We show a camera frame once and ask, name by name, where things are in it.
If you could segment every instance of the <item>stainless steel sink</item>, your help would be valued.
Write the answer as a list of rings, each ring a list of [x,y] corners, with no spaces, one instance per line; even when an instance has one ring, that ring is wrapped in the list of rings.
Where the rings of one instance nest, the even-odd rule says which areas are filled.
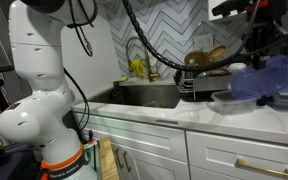
[[[172,109],[180,99],[175,85],[120,86],[118,90],[108,90],[89,102]]]

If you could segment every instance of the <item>white countertop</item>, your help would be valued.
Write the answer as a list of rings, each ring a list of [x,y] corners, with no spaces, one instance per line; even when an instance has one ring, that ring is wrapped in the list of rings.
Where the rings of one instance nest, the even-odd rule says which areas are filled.
[[[127,84],[143,83],[134,81]],[[212,103],[183,100],[174,109],[103,103],[89,103],[89,106],[93,115],[288,144],[288,112],[278,112],[268,106],[258,107],[252,113],[233,116],[223,116],[213,111],[210,108]],[[84,104],[75,105],[73,111],[83,113]]]

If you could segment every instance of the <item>white cabinet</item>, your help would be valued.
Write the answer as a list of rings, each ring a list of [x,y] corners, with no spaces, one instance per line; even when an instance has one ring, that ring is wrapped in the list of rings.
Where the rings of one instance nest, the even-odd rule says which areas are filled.
[[[187,163],[113,144],[121,180],[189,180]]]
[[[86,137],[88,130],[94,138],[111,138],[121,180],[189,180],[183,130],[93,115]]]
[[[228,17],[223,18],[222,15],[213,16],[212,9],[221,3],[225,2],[226,0],[208,0],[208,18],[209,21],[228,21],[236,18],[244,18],[245,13],[238,14],[237,11],[232,11],[231,15]]]
[[[192,180],[240,180],[228,175],[219,174],[195,166],[191,166],[190,169]]]
[[[82,114],[75,117],[79,121]],[[113,143],[187,162],[183,130],[93,115],[83,133],[88,135],[90,129],[95,137],[109,136]]]
[[[187,145],[191,166],[243,180],[288,179],[288,147],[195,132]]]

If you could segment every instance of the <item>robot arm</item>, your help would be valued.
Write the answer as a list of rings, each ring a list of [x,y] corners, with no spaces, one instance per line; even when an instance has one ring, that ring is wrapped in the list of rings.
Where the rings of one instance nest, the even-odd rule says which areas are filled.
[[[93,0],[18,0],[11,5],[14,66],[33,93],[0,115],[0,133],[10,141],[40,148],[43,166],[53,179],[96,179],[96,173],[85,165],[76,132],[62,123],[74,94],[65,80],[61,51],[63,27],[88,24],[96,12]]]

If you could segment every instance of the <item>wooden board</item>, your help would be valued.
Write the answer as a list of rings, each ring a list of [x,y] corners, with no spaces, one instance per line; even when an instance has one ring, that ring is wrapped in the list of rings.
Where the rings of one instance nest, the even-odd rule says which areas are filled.
[[[119,180],[110,138],[100,139],[99,144],[102,180]]]

